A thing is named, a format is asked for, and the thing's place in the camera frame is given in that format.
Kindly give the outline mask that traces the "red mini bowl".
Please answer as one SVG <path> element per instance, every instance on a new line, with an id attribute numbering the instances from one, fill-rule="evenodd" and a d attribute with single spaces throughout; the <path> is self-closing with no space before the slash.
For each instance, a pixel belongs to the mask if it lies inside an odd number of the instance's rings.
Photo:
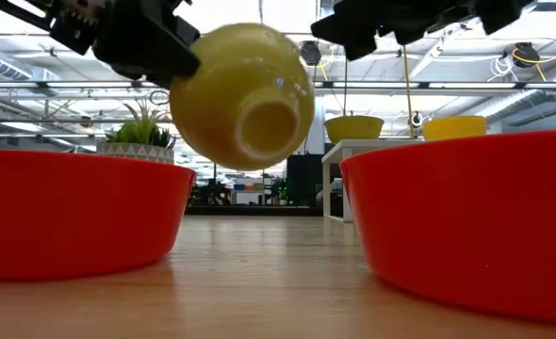
<path id="1" fill-rule="evenodd" d="M 556 322 L 556 130 L 419 142 L 340 167 L 374 274 L 446 303 Z"/>
<path id="2" fill-rule="evenodd" d="M 0 150 L 0 281 L 147 266 L 175 243 L 194 172 L 151 161 Z"/>

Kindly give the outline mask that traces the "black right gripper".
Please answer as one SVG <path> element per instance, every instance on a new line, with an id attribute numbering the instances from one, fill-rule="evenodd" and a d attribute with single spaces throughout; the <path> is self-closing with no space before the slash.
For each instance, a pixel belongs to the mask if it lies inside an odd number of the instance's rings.
<path id="1" fill-rule="evenodd" d="M 312 35 L 342 46 L 348 61 L 377 49 L 375 35 L 394 32 L 406 45 L 449 24 L 473 18 L 493 33 L 517 20 L 535 0 L 341 0 L 334 13 L 313 24 Z"/>

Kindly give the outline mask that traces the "yellow mini bowl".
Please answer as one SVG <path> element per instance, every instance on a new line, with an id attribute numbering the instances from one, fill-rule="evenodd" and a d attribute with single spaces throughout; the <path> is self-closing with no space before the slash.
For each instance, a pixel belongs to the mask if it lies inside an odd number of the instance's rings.
<path id="1" fill-rule="evenodd" d="M 377 139 L 384 121 L 371 116 L 343 116 L 324 123 L 330 141 L 334 144 L 344 139 Z"/>
<path id="2" fill-rule="evenodd" d="M 262 24 L 229 24 L 191 46 L 201 61 L 170 90 L 173 122 L 196 153 L 233 170 L 262 170 L 306 138 L 315 93 L 300 49 Z"/>
<path id="3" fill-rule="evenodd" d="M 431 120 L 423 124 L 423 136 L 426 140 L 444 140 L 462 137 L 484 136 L 487 121 L 481 116 L 454 116 Z"/>

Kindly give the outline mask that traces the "distant shelf with bins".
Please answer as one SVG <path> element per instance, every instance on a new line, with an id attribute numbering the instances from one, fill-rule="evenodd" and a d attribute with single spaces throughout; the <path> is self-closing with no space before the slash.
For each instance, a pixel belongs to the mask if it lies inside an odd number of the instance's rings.
<path id="1" fill-rule="evenodd" d="M 282 179 L 236 178 L 235 181 L 206 179 L 192 187 L 188 206 L 279 206 L 287 201 Z"/>

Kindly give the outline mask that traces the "succulent in patterned grey pot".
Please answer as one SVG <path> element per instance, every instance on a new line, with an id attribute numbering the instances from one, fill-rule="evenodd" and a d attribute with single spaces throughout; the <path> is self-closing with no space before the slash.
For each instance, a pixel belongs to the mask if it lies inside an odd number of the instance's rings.
<path id="1" fill-rule="evenodd" d="M 123 103 L 132 120 L 123 123 L 117 131 L 106 133 L 105 139 L 97 144 L 96 153 L 173 165 L 176 138 L 169 128 L 160 126 L 160 123 L 170 122 L 170 113 L 151 109 L 141 101 L 136 104 L 134 108 Z"/>

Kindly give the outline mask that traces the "black cabinet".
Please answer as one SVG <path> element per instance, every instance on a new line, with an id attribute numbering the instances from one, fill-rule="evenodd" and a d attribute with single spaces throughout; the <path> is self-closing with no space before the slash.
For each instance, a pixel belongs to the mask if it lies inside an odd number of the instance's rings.
<path id="1" fill-rule="evenodd" d="M 322 185 L 321 154 L 291 155 L 286 160 L 288 199 L 299 206 L 316 206 L 317 186 Z"/>

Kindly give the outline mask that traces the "long ceiling light bar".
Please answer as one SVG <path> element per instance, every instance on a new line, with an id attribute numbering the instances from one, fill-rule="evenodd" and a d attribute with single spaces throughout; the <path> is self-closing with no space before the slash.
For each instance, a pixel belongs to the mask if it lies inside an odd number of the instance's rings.
<path id="1" fill-rule="evenodd" d="M 405 89 L 405 82 L 314 82 L 316 89 Z M 556 82 L 411 82 L 410 89 L 556 90 Z M 0 81 L 0 89 L 144 89 L 157 88 L 148 81 Z"/>

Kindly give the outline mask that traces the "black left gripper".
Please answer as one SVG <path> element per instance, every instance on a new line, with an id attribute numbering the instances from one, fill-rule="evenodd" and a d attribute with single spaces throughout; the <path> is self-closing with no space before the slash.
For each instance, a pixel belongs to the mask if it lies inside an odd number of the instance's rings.
<path id="1" fill-rule="evenodd" d="M 49 33 L 74 52 L 92 49 L 115 73 L 164 89 L 201 61 L 200 31 L 173 12 L 192 0 L 0 0 L 0 10 Z"/>

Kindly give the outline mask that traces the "white perforated metal riser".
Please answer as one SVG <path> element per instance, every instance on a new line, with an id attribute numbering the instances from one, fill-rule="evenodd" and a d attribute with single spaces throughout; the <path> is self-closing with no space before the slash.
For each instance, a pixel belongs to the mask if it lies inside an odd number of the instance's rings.
<path id="1" fill-rule="evenodd" d="M 353 223 L 352 210 L 348 194 L 343 192 L 343 216 L 341 218 L 331 214 L 330 166 L 340 164 L 343 160 L 361 153 L 368 153 L 381 149 L 410 145 L 423 142 L 423 139 L 342 139 L 328 153 L 321 158 L 322 164 L 322 212 L 325 218 L 331 218 L 344 223 Z"/>

